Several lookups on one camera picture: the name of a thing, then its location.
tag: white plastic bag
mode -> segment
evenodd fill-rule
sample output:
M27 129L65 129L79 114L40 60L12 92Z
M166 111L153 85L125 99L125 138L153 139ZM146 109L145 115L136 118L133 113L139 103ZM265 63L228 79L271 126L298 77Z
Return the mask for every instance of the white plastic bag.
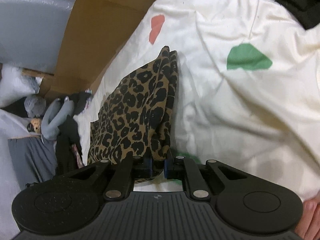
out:
M6 107L23 97L37 94L39 89L36 78L22 75L22 68L3 64L0 81L0 107Z
M27 96L24 101L24 107L30 118L41 117L44 114L46 105L44 98L35 95Z

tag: white bedsheet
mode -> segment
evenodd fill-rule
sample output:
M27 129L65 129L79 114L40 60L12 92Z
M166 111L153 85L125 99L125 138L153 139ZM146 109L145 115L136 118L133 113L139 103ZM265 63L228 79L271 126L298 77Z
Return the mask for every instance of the white bedsheet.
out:
M159 14L165 22L152 45L150 22ZM243 43L266 55L271 67L228 70L231 49ZM318 192L320 25L305 31L273 0L157 0L77 117L84 159L101 103L165 45L179 58L173 147L285 186L302 199ZM175 182L145 184L137 189L177 188Z

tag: cardboard box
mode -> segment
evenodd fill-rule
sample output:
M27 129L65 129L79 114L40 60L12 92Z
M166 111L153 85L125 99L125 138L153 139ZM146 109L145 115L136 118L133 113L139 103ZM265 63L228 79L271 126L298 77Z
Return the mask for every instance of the cardboard box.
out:
M93 88L155 0L76 0L46 98Z
M50 90L52 83L53 83L53 79L54 76L51 74L47 74L47 73L42 73L39 71L35 71L35 70L30 70L30 69L23 69L22 70L22 75L26 75L26 76L30 76L30 77L41 77L42 78L42 82L40 85L40 90L38 95L41 97L44 97L48 91Z

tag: metal screw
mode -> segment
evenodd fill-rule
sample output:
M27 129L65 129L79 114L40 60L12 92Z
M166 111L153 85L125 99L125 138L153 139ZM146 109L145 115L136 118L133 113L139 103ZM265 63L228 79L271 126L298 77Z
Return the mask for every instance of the metal screw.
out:
M106 196L109 198L116 198L116 197L120 197L121 196L121 192L119 190L108 190L106 192Z
M209 196L209 193L205 190L199 189L193 192L193 195L197 198L205 198Z

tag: person's hand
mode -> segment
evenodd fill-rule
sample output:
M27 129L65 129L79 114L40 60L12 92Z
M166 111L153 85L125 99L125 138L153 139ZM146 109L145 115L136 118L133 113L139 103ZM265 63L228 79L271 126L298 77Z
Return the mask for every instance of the person's hand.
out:
M303 203L303 214L294 232L303 240L320 239L320 192Z

